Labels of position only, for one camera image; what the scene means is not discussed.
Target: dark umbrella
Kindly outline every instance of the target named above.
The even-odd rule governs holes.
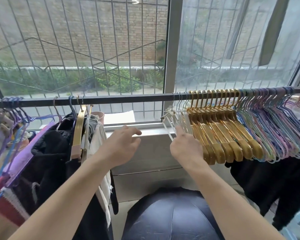
[[[160,188],[128,211],[122,240],[224,240],[199,191]]]

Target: purple garment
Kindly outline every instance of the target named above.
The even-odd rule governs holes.
[[[6,186],[9,187],[11,183],[14,181],[14,179],[19,175],[19,173],[22,171],[22,169],[28,164],[28,162],[33,157],[31,153],[31,149],[34,146],[34,144],[39,140],[39,138],[53,125],[55,125],[55,121],[51,121],[46,127],[44,127],[34,139],[14,158],[14,160],[11,163],[10,170],[7,172],[9,165],[7,164],[4,168],[4,173],[8,173],[10,178],[8,182],[6,183]]]

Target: glass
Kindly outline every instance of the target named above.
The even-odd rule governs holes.
[[[244,0],[183,0],[175,91],[286,86],[300,61],[300,0],[290,0],[274,54],[258,66],[277,0],[250,0],[232,56]]]
[[[0,0],[0,90],[24,98],[162,93],[167,15],[168,0]],[[160,120],[161,107],[93,111],[133,110],[136,122],[149,122]]]

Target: black metal rod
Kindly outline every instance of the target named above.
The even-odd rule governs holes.
[[[300,93],[300,87],[294,87],[294,94]],[[71,100],[72,105],[80,104],[118,104],[118,103],[140,103],[140,102],[157,102],[157,101],[179,101],[179,100],[191,100],[193,99],[215,99],[224,98],[224,93],[215,92],[215,93],[195,93],[189,94],[188,92],[184,93],[164,93],[164,94],[137,94],[137,95],[120,95],[120,96],[80,96],[79,99],[74,97]],[[239,92],[230,92],[227,93],[227,97],[238,97]],[[10,107],[46,107],[53,106],[53,98],[25,98],[18,102],[7,102],[0,100],[0,108],[10,108]],[[56,106],[65,106],[69,105],[68,97],[59,97],[55,99]]]

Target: person's left hand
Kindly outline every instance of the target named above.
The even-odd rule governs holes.
[[[121,129],[115,130],[96,152],[98,158],[105,159],[109,163],[110,168],[128,162],[141,142],[139,137],[132,137],[133,135],[140,136],[141,131],[126,125]]]

